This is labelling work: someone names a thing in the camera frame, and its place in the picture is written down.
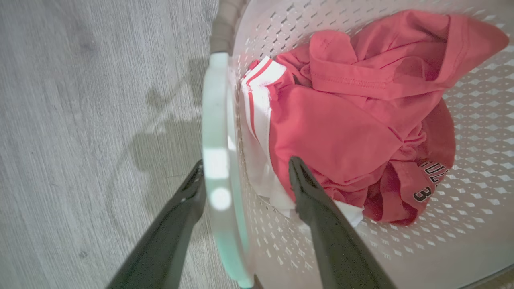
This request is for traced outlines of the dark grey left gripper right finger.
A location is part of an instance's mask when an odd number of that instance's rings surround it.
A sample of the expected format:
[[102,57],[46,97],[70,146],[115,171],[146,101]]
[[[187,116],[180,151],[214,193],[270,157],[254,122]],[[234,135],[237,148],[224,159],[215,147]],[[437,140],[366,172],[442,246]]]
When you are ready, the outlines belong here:
[[323,288],[394,289],[395,284],[298,156],[290,157],[289,176],[295,211],[310,227]]

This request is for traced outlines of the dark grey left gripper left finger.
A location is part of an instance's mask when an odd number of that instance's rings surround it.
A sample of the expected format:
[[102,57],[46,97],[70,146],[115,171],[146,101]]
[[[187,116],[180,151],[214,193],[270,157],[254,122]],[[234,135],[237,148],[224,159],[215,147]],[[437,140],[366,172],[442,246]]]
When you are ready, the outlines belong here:
[[177,289],[192,231],[207,199],[202,160],[162,208],[108,284],[109,289]]

